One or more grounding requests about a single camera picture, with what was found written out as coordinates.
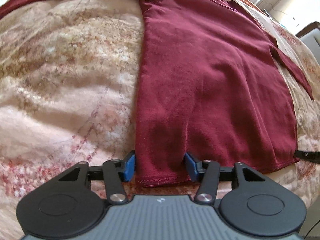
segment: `bedspread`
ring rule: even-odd
[[[304,72],[315,101],[278,64],[293,98],[298,149],[320,151],[320,67],[277,23],[239,2]],[[134,148],[143,20],[138,0],[49,0],[0,20],[0,239],[22,235],[15,206],[79,161],[91,166]],[[309,207],[320,167],[305,161],[268,174]],[[137,188],[132,194],[194,194],[197,185]],[[218,197],[231,189],[220,183]],[[92,184],[101,197],[100,182]]]

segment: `cable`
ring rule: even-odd
[[[296,20],[293,16],[291,16],[291,15],[289,15],[289,14],[287,14],[287,13],[283,12],[283,11],[275,10],[275,9],[273,8],[273,6],[272,6],[272,4],[271,4],[271,3],[269,3],[269,2],[267,2],[267,1],[265,1],[265,0],[262,0],[262,1],[264,1],[264,2],[266,2],[266,3],[268,3],[268,4],[270,4],[270,5],[271,5],[271,8],[272,8],[274,11],[276,11],[276,12],[281,12],[281,13],[283,13],[283,14],[285,14],[285,15],[289,16],[289,17],[292,17],[292,19]]]
[[[304,237],[304,239],[306,239],[306,237],[309,235],[309,233],[312,231],[312,229],[314,229],[315,226],[316,226],[317,224],[319,224],[319,223],[320,223],[320,219],[319,219],[318,222],[315,223],[315,224],[312,226],[312,228],[308,231],[308,233],[306,234],[306,236]]]

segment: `fabric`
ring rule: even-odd
[[[0,17],[33,1],[10,0]],[[145,34],[135,147],[139,184],[188,180],[186,151],[222,166],[242,161],[262,172],[297,161],[292,98],[273,57],[312,98],[311,88],[275,38],[234,2],[140,0],[140,6]],[[262,104],[262,98],[268,100]]]
[[[308,79],[315,101],[276,63],[292,95],[298,149],[319,151],[318,63],[297,37],[240,4]],[[0,73],[1,240],[22,237],[15,207],[30,190],[78,161],[101,165],[134,148],[143,32],[138,0],[40,1],[0,20],[0,66],[7,66]],[[319,195],[320,165],[299,161],[267,176],[307,208]],[[129,197],[193,195],[198,187],[140,188],[135,181],[124,186]],[[103,183],[92,190],[104,196]],[[230,190],[230,183],[221,182],[218,198]]]

